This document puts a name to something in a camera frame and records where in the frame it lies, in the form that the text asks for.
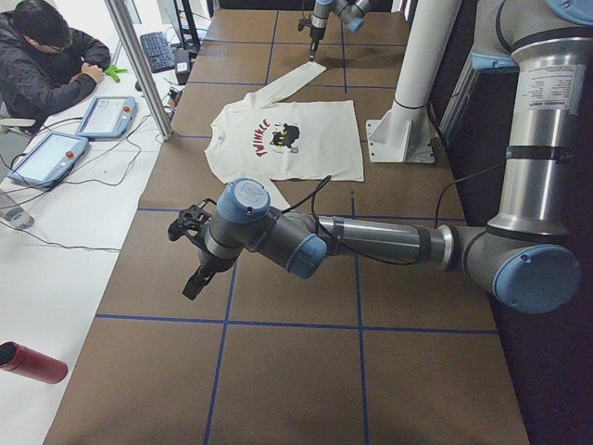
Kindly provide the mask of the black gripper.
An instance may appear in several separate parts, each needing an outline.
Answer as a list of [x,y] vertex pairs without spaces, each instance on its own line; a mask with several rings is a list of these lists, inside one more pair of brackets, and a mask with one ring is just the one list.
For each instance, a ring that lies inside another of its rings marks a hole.
[[311,27],[309,31],[309,37],[311,38],[311,44],[309,47],[309,61],[318,60],[318,46],[320,41],[323,39],[323,28]]
[[188,299],[195,299],[215,274],[226,272],[232,267],[231,259],[219,258],[207,250],[198,251],[198,262],[196,272],[183,288],[183,295]]

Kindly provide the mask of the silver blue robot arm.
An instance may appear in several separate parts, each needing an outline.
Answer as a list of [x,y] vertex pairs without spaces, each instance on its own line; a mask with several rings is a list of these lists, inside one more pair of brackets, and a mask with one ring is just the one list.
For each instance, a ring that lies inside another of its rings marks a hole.
[[[287,11],[221,10],[208,32],[204,56],[193,75],[202,104],[251,92],[264,74],[294,68],[305,47],[288,26]],[[444,160],[436,164],[372,164],[361,183],[331,182],[317,195],[320,217],[334,215],[380,227],[427,223],[444,193],[444,223],[461,221],[461,205]],[[440,272],[428,264],[397,264],[374,255],[345,251],[327,258],[309,279],[300,279],[258,253],[244,252],[219,273],[196,299],[187,302],[196,318],[215,323],[282,324],[371,330],[395,327],[489,329],[497,301],[460,271]]]
[[372,9],[372,1],[359,0],[350,3],[343,0],[319,0],[314,4],[312,14],[299,22],[299,29],[309,28],[309,61],[314,61],[320,42],[323,40],[331,14],[353,33],[364,24],[365,15]]

